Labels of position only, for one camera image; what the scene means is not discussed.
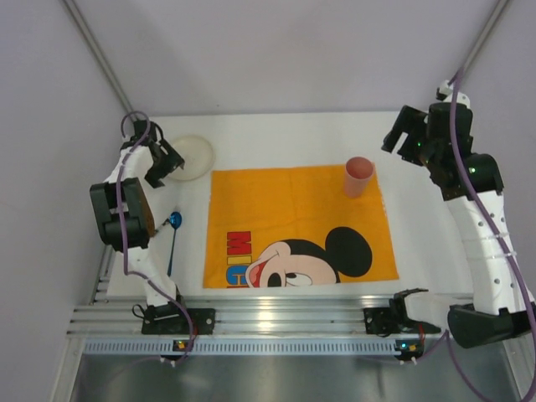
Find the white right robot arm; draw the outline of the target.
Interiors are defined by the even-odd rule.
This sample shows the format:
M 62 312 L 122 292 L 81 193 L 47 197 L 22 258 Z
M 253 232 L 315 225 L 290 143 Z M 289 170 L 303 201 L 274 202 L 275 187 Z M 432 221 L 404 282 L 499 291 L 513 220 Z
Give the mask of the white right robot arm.
M 401 158 L 426 168 L 441 190 L 459 231 L 471 272 L 472 301 L 464 304 L 426 289 L 396 293 L 389 304 L 399 323 L 428 323 L 447 330 L 463 348 L 529 333 L 535 299 L 515 276 L 516 257 L 504 213 L 503 181 L 495 159 L 472 150 L 468 102 L 445 97 L 428 111 L 403 106 L 383 142 Z

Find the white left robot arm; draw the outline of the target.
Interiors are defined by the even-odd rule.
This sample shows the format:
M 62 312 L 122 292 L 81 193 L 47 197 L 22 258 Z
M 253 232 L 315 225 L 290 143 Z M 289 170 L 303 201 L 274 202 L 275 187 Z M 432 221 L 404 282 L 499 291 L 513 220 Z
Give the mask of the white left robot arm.
M 179 211 L 178 185 L 169 175 L 183 166 L 162 128 L 139 112 L 132 135 L 123 136 L 118 163 L 103 182 L 90 186 L 99 236 L 122 257 L 123 274 L 142 281 L 150 307 L 178 299 L 155 239 Z

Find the pink plastic cup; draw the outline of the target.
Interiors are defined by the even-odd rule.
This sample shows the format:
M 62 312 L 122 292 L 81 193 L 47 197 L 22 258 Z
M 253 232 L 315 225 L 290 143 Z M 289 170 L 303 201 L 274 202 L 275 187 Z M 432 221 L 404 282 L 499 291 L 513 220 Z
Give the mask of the pink plastic cup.
M 372 176 L 374 164 L 365 157 L 352 157 L 345 164 L 343 191 L 349 198 L 358 198 L 365 191 Z

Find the green handled fork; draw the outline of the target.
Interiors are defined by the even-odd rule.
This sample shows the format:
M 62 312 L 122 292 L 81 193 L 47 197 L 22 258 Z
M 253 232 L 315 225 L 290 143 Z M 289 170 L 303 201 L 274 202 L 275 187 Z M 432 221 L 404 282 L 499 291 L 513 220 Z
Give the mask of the green handled fork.
M 160 224 L 156 229 L 155 229 L 155 234 L 154 234 L 154 237 L 157 237 L 159 234 L 161 234 L 164 230 L 168 229 L 170 227 L 170 220 L 169 219 L 165 219 L 162 224 Z

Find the blue spoon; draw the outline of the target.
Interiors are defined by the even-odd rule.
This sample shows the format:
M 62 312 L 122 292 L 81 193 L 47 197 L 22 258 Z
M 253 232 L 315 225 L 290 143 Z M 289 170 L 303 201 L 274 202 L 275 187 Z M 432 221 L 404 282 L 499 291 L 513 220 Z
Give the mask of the blue spoon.
M 178 211 L 174 211 L 171 213 L 168 219 L 168 223 L 173 228 L 173 236 L 172 236 L 171 248 L 170 248 L 169 259 L 168 259 L 168 264 L 167 264 L 167 276 L 170 277 L 173 272 L 173 257 L 174 257 L 174 250 L 175 250 L 175 245 L 176 245 L 177 232 L 183 223 L 183 216 Z

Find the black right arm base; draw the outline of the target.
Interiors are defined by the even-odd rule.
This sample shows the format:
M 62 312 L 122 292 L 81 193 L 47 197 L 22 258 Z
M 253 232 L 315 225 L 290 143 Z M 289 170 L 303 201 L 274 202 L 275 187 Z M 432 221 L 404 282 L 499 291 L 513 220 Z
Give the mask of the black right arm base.
M 413 294 L 427 292 L 414 288 L 395 293 L 387 307 L 366 307 L 363 309 L 365 330 L 368 335 L 386 338 L 394 334 L 418 334 L 425 336 L 425 324 L 410 319 L 405 307 L 405 299 Z

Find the cream round plate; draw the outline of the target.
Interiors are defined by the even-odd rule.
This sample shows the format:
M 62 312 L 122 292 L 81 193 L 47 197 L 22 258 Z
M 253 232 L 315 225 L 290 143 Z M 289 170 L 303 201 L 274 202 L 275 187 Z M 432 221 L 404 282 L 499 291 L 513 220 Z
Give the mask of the cream round plate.
M 180 182 L 192 181 L 212 169 L 215 153 L 205 138 L 198 135 L 181 136 L 173 140 L 171 145 L 183 158 L 184 165 L 170 173 L 169 178 Z

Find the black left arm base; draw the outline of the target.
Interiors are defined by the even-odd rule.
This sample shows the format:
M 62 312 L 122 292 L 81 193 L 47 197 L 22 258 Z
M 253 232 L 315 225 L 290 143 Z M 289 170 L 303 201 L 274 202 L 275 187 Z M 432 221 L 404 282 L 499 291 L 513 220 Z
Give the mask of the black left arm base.
M 144 308 L 135 304 L 132 314 L 142 320 L 144 335 L 189 335 L 190 326 L 186 315 L 173 303 L 165 306 Z M 213 308 L 188 308 L 193 324 L 193 335 L 211 335 L 214 332 L 216 311 Z

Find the orange Mickey Mouse placemat cloth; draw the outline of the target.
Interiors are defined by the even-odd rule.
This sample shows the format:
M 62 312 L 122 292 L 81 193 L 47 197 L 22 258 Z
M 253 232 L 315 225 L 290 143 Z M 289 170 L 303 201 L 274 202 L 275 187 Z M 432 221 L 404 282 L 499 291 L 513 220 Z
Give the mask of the orange Mickey Mouse placemat cloth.
M 343 191 L 343 166 L 215 171 L 206 288 L 398 279 L 377 179 Z

